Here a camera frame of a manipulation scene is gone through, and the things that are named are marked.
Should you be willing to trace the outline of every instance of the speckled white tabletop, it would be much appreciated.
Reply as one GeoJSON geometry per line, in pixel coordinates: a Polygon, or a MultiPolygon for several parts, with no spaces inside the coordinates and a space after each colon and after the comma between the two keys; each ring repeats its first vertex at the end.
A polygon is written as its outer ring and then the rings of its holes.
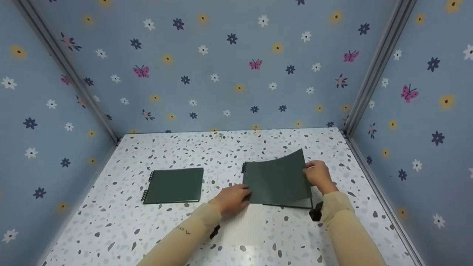
{"type": "MultiPolygon", "coordinates": [[[[243,162],[271,160],[300,148],[306,160],[326,162],[386,263],[413,265],[336,128],[126,135],[43,265],[136,265],[200,204],[143,205],[152,170],[203,167],[201,202],[206,202],[229,183],[241,183],[243,162]]],[[[320,201],[319,192],[313,192],[314,201],[320,201]]],[[[188,265],[337,265],[324,225],[312,222],[308,210],[263,210],[262,246],[222,246],[215,237],[188,265]]]]}

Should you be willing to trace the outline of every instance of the blue wall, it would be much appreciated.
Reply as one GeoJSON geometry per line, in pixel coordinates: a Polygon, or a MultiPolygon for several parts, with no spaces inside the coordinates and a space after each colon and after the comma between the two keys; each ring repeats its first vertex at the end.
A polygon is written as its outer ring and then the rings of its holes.
{"type": "Polygon", "coordinates": [[[427,265],[473,264],[473,2],[453,2],[417,1],[354,137],[427,265]]]}
{"type": "Polygon", "coordinates": [[[9,0],[0,36],[0,265],[33,265],[114,144],[9,0]]]}
{"type": "Polygon", "coordinates": [[[56,39],[64,39],[62,32],[81,46],[69,50],[61,42],[104,113],[111,116],[112,127],[123,135],[343,126],[395,2],[34,4],[56,39]],[[233,34],[235,43],[229,37],[233,34]],[[200,53],[202,45],[207,49],[200,53]],[[344,62],[349,51],[359,55],[344,62]],[[252,70],[249,62],[258,59],[263,62],[260,69],[252,70]],[[316,64],[319,71],[312,69],[316,64]],[[148,66],[144,74],[149,77],[140,78],[133,70],[136,66],[148,66]],[[287,71],[291,66],[293,73],[287,71]],[[341,74],[342,80],[347,78],[343,88],[337,87],[341,74]]]}

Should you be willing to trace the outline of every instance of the beige sleeve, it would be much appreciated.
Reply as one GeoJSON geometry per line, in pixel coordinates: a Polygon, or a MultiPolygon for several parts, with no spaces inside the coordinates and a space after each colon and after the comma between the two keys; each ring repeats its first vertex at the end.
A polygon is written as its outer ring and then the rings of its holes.
{"type": "Polygon", "coordinates": [[[340,266],[386,265],[344,193],[324,195],[321,222],[327,228],[340,266]]]}
{"type": "Polygon", "coordinates": [[[212,205],[200,205],[192,215],[167,234],[137,266],[181,266],[205,242],[222,219],[212,205]]]}

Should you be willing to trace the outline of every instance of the pink butterfly print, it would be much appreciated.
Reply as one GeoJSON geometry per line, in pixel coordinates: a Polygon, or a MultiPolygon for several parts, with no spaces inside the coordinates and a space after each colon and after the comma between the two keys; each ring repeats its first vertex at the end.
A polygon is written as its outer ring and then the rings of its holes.
{"type": "Polygon", "coordinates": [[[64,84],[69,85],[69,80],[66,78],[66,76],[61,75],[61,81],[64,82],[64,84]]]}
{"type": "Polygon", "coordinates": [[[401,93],[401,97],[403,97],[404,100],[406,100],[406,103],[410,103],[411,99],[414,99],[419,95],[419,92],[415,90],[417,90],[417,88],[411,90],[410,84],[409,84],[409,87],[407,85],[404,85],[403,92],[401,93]]]}
{"type": "Polygon", "coordinates": [[[149,78],[148,72],[149,72],[149,67],[148,66],[142,66],[141,68],[137,65],[135,65],[136,68],[133,68],[133,71],[135,74],[138,76],[138,78],[149,78]]]}
{"type": "Polygon", "coordinates": [[[259,70],[261,64],[263,63],[263,60],[259,60],[259,59],[256,60],[256,62],[255,62],[253,59],[252,59],[251,61],[252,61],[252,62],[249,62],[251,69],[257,69],[257,70],[259,70]]]}
{"type": "Polygon", "coordinates": [[[353,62],[355,61],[355,57],[357,57],[359,55],[359,51],[354,51],[353,53],[350,53],[350,51],[348,50],[348,53],[344,53],[343,54],[343,61],[344,62],[353,62]]]}

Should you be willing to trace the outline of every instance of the spiral notebook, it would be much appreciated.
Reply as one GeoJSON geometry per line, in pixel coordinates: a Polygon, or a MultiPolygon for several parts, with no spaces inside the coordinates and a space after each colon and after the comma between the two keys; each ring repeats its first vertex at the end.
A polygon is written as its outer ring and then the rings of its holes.
{"type": "Polygon", "coordinates": [[[143,204],[198,202],[203,173],[203,168],[152,171],[141,201],[143,204]]]}

